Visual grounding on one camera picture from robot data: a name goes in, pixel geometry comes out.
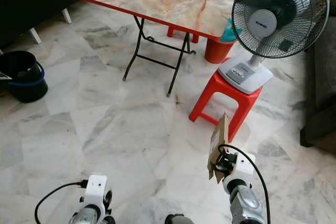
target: black cable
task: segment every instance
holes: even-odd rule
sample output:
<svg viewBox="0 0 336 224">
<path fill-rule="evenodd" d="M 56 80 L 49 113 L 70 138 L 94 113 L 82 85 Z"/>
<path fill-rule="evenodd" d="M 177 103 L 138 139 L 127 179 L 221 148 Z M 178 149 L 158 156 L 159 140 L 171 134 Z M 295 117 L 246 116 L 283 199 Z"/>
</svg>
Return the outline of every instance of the black cable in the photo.
<svg viewBox="0 0 336 224">
<path fill-rule="evenodd" d="M 62 186 L 56 188 L 55 190 L 51 191 L 50 193 L 48 193 L 42 200 L 40 200 L 40 202 L 35 207 L 34 217 L 35 217 L 36 223 L 41 224 L 41 222 L 39 221 L 38 216 L 37 216 L 38 208 L 42 204 L 42 202 L 45 201 L 50 195 L 52 195 L 54 192 L 58 191 L 59 189 L 62 189 L 64 187 L 66 187 L 66 186 L 74 186 L 75 185 L 75 186 L 80 186 L 81 188 L 86 188 L 87 184 L 88 184 L 88 181 L 86 179 L 84 179 L 80 182 L 74 182 L 74 183 L 68 183 L 68 184 L 62 185 Z"/>
<path fill-rule="evenodd" d="M 269 199 L 268 199 L 268 191 L 267 191 L 267 188 L 266 188 L 266 184 L 265 184 L 265 181 L 264 181 L 264 178 L 262 177 L 258 167 L 256 166 L 256 164 L 252 161 L 252 159 L 247 156 L 247 154 L 245 152 L 243 152 L 242 150 L 240 150 L 239 148 L 237 147 L 234 147 L 232 145 L 229 145 L 229 144 L 221 144 L 218 146 L 218 151 L 223 155 L 223 156 L 227 156 L 228 154 L 226 152 L 223 152 L 221 150 L 222 147 L 229 147 L 229 148 L 232 148 L 238 152 L 240 152 L 244 157 L 246 157 L 246 159 L 253 165 L 253 168 L 256 170 L 259 178 L 260 178 L 260 181 L 262 183 L 262 186 L 264 188 L 264 192 L 265 192 L 265 201 L 266 201 L 266 212 L 267 212 L 267 224 L 271 224 L 271 213 L 270 213 L 270 208 L 269 208 Z"/>
</svg>

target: dark sofa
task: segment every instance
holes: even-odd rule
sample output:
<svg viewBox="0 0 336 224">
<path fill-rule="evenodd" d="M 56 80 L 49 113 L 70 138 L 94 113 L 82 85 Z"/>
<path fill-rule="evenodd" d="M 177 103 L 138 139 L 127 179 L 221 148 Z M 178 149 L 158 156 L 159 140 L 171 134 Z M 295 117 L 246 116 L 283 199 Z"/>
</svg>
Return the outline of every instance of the dark sofa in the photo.
<svg viewBox="0 0 336 224">
<path fill-rule="evenodd" d="M 308 49 L 306 125 L 302 146 L 317 146 L 336 154 L 336 0 L 330 2 L 327 25 Z"/>
<path fill-rule="evenodd" d="M 0 48 L 76 0 L 0 0 Z"/>
</svg>

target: fan base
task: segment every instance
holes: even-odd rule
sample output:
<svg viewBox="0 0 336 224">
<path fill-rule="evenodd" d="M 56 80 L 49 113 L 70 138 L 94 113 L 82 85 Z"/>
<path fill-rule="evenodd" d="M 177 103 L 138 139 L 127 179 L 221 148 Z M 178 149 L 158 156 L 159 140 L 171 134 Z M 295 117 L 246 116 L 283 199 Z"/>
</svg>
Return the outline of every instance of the fan base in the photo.
<svg viewBox="0 0 336 224">
<path fill-rule="evenodd" d="M 266 84 L 273 74 L 262 64 L 251 65 L 245 56 L 225 61 L 217 69 L 233 87 L 245 94 L 252 94 Z"/>
</svg>

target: orange plastic stool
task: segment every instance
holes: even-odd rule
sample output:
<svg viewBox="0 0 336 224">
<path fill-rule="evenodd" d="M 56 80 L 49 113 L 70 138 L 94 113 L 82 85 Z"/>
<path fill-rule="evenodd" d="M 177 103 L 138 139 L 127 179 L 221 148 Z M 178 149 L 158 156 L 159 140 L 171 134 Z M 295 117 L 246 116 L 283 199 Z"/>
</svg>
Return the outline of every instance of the orange plastic stool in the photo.
<svg viewBox="0 0 336 224">
<path fill-rule="evenodd" d="M 167 36 L 168 37 L 173 37 L 174 30 L 175 29 L 173 27 L 169 26 L 168 27 Z M 193 40 L 192 40 L 192 42 L 195 43 L 195 44 L 198 43 L 198 39 L 199 38 L 200 38 L 199 35 L 193 34 Z"/>
<path fill-rule="evenodd" d="M 245 94 L 238 89 L 231 86 L 226 80 L 223 79 L 222 76 L 216 71 L 208 84 L 206 85 L 203 93 L 199 97 L 193 111 L 189 115 L 189 119 L 193 122 L 200 116 L 205 120 L 217 125 L 218 121 L 211 116 L 204 114 L 202 111 L 204 107 L 207 105 L 208 101 L 210 100 L 211 96 L 215 92 L 220 92 L 222 94 L 227 95 L 235 99 L 238 102 L 238 109 L 235 112 L 233 118 L 229 124 L 229 132 L 228 132 L 228 141 L 229 143 L 232 142 L 234 136 L 236 135 L 237 131 L 239 130 L 241 124 L 243 123 L 245 117 L 253 107 L 253 104 L 256 102 L 261 89 L 258 89 L 256 92 L 252 94 Z"/>
</svg>

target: black metal table leg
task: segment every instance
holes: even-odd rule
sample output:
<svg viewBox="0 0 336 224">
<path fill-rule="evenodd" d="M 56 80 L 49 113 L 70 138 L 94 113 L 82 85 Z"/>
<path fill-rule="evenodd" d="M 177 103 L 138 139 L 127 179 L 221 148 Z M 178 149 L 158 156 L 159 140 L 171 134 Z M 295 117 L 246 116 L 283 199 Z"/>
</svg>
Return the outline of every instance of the black metal table leg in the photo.
<svg viewBox="0 0 336 224">
<path fill-rule="evenodd" d="M 167 97 L 170 97 L 170 93 L 172 92 L 172 89 L 173 89 L 173 85 L 174 85 L 174 82 L 175 82 L 175 79 L 176 79 L 176 75 L 177 75 L 177 72 L 179 70 L 179 67 L 180 67 L 180 64 L 181 64 L 181 60 L 182 60 L 182 56 L 183 56 L 183 53 L 185 52 L 186 54 L 195 54 L 196 52 L 195 51 L 190 51 L 190 34 L 189 33 L 186 33 L 185 34 L 185 37 L 184 37 L 184 40 L 183 40 L 183 46 L 182 48 L 177 48 L 177 47 L 173 47 L 173 46 L 170 46 L 170 45 L 167 45 L 167 44 L 164 44 L 164 43 L 161 43 L 161 42 L 158 42 L 158 41 L 155 41 L 153 37 L 151 36 L 148 36 L 146 37 L 145 34 L 143 33 L 143 25 L 144 25 L 144 18 L 141 19 L 141 23 L 139 22 L 138 18 L 136 16 L 134 16 L 134 19 L 135 19 L 135 22 L 139 28 L 139 35 L 138 35 L 138 41 L 137 41 L 137 47 L 135 49 L 135 52 L 134 52 L 134 55 L 130 61 L 130 63 L 128 64 L 127 68 L 126 68 L 126 72 L 125 72 L 125 75 L 124 77 L 122 78 L 123 81 L 126 81 L 126 77 L 127 77 L 127 74 L 128 72 L 130 71 L 130 68 L 135 60 L 135 58 L 138 56 L 139 58 L 142 58 L 142 59 L 145 59 L 145 60 L 149 60 L 151 62 L 155 62 L 157 64 L 160 64 L 160 65 L 163 65 L 165 67 L 168 67 L 168 68 L 172 68 L 172 69 L 175 69 L 175 72 L 174 72 L 174 76 L 173 76 L 173 79 L 172 79 L 172 82 L 170 84 L 170 87 L 169 87 L 169 91 L 168 91 L 168 94 L 167 94 Z M 172 65 L 168 65 L 164 62 L 160 62 L 160 61 L 157 61 L 157 60 L 154 60 L 154 59 L 151 59 L 151 58 L 148 58 L 146 56 L 143 56 L 143 55 L 140 55 L 138 54 L 138 51 L 139 51 L 139 47 L 140 47 L 140 42 L 141 42 L 141 37 L 145 40 L 148 40 L 150 42 L 153 42 L 153 43 L 156 43 L 156 44 L 159 44 L 161 46 L 165 46 L 165 47 L 168 47 L 168 48 L 172 48 L 174 50 L 177 50 L 180 52 L 180 56 L 179 56 L 179 59 L 177 61 L 177 65 L 176 66 L 172 66 Z"/>
<path fill-rule="evenodd" d="M 140 41 L 141 41 L 141 35 L 142 35 L 142 29 L 143 29 L 143 24 L 145 22 L 145 19 L 142 18 L 141 19 L 141 25 L 140 25 L 140 32 L 139 32 L 139 35 L 138 35 L 138 42 L 137 42 L 137 47 L 135 48 L 135 52 L 134 52 L 134 55 L 130 61 L 130 63 L 128 64 L 127 68 L 126 68 L 126 72 L 125 72 L 125 75 L 124 75 L 124 78 L 122 78 L 123 81 L 126 81 L 126 77 L 127 77 L 127 74 L 128 74 L 128 71 L 130 71 L 130 68 L 136 58 L 136 56 L 138 55 L 138 51 L 139 51 L 139 47 L 140 47 Z"/>
<path fill-rule="evenodd" d="M 168 91 L 167 97 L 170 97 L 170 93 L 172 92 L 173 85 L 174 85 L 174 82 L 175 82 L 175 78 L 176 78 L 177 72 L 178 72 L 180 64 L 181 64 L 181 60 L 182 60 L 185 44 L 187 44 L 188 40 L 189 40 L 189 33 L 186 33 L 185 36 L 184 36 L 184 40 L 183 40 L 183 45 L 182 45 L 182 49 L 181 49 L 181 52 L 180 52 L 180 56 L 179 56 L 179 59 L 178 59 L 178 62 L 177 62 L 176 68 L 175 68 L 173 80 L 170 83 L 170 87 L 169 87 L 169 91 Z"/>
</svg>

